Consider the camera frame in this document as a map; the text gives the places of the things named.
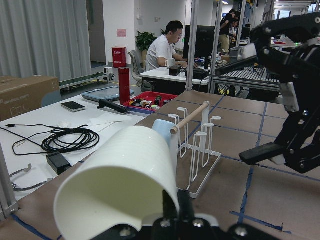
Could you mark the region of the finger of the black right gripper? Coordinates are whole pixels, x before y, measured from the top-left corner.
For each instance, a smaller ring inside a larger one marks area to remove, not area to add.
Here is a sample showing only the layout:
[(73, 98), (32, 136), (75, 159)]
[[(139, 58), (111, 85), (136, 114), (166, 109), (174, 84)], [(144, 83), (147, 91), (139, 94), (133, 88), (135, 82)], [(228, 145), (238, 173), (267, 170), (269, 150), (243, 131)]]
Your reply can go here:
[(281, 155), (286, 147), (276, 143), (266, 143), (239, 154), (240, 159), (248, 165), (255, 165), (267, 159)]

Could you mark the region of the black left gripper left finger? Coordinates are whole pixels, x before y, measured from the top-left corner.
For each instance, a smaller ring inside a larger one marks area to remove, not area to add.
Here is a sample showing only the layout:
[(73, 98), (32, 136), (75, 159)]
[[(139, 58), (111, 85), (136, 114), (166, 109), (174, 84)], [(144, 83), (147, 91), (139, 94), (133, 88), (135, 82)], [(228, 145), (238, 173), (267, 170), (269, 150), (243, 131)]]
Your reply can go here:
[(162, 191), (162, 208), (164, 219), (174, 220), (178, 218), (178, 211), (174, 201), (165, 190)]

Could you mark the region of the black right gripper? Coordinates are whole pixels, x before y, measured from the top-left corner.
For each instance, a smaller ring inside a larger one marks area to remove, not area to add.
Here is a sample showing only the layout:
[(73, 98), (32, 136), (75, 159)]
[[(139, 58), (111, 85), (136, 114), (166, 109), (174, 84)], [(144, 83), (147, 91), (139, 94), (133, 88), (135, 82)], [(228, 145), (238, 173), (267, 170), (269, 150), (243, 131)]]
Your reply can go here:
[[(252, 43), (230, 50), (235, 60), (215, 70), (221, 76), (259, 62), (279, 75), (279, 89), (288, 118), (275, 144), (285, 151), (269, 158), (301, 174), (320, 165), (320, 14), (313, 12), (267, 21), (250, 33)], [(301, 45), (290, 54), (270, 46), (271, 37), (286, 35)]]

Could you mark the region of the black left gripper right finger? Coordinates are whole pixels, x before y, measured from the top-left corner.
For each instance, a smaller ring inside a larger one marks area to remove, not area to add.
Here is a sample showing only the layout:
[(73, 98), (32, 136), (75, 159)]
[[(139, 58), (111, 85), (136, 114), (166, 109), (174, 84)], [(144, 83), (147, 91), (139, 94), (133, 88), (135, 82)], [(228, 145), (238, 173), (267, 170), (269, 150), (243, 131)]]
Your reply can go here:
[(188, 190), (179, 190), (177, 193), (180, 206), (179, 217), (182, 222), (190, 222), (195, 218), (190, 193)]

